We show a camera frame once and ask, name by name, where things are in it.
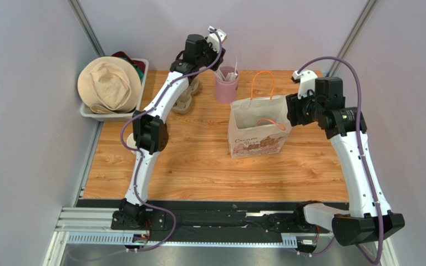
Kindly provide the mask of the white paper takeout bag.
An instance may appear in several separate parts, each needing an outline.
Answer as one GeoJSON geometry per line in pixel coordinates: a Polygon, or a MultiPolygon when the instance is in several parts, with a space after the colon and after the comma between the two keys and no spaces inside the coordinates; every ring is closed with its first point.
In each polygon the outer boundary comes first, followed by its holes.
{"type": "Polygon", "coordinates": [[[281,151],[292,126],[287,119],[287,104],[284,95],[275,95],[275,77],[272,78],[269,96],[256,98],[253,87],[249,98],[230,104],[227,142],[232,159],[271,155],[281,151]]]}

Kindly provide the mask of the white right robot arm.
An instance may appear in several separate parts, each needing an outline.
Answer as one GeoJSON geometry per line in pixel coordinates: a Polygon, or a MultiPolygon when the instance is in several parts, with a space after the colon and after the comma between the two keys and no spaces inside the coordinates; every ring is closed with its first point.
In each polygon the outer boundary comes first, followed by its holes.
{"type": "Polygon", "coordinates": [[[392,236],[405,226],[404,216],[394,213],[373,168],[368,149],[367,126],[356,107],[347,107],[343,81],[331,78],[292,78],[299,84],[286,96],[287,118],[292,126],[313,122],[325,132],[341,164],[349,197],[349,209],[308,201],[298,209],[300,222],[318,225],[342,246],[357,245],[392,236]]]}

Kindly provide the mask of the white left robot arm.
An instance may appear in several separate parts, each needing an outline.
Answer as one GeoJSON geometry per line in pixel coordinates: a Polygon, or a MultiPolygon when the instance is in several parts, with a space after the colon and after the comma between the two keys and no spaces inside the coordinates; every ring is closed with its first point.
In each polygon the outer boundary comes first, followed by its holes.
{"type": "Polygon", "coordinates": [[[125,140],[121,143],[136,155],[133,176],[118,210],[113,213],[111,228],[114,230],[137,230],[146,228],[148,190],[156,161],[166,148],[169,140],[166,119],[175,102],[203,71],[217,70],[223,62],[223,43],[227,34],[214,27],[204,37],[190,34],[185,48],[171,64],[166,82],[154,99],[142,111],[135,111],[133,117],[123,126],[133,128],[134,146],[125,140]]]}

